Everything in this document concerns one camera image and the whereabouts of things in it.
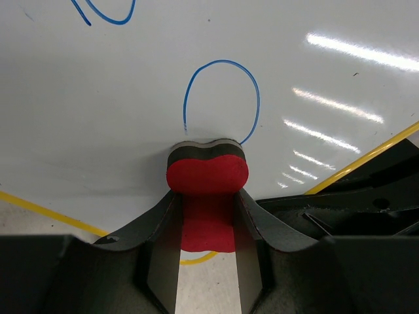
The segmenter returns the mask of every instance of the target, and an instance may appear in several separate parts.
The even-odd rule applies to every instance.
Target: white surface
[[[176,313],[242,313],[234,253],[219,253],[202,264],[180,265],[178,280]]]
[[[96,4],[123,19],[131,1]],[[173,144],[248,134],[255,90],[228,64],[197,76],[184,134],[210,61],[259,84],[254,198],[301,194],[417,121],[415,1],[139,1],[123,26],[79,5],[91,27],[70,0],[0,3],[0,184],[104,230],[164,195]]]

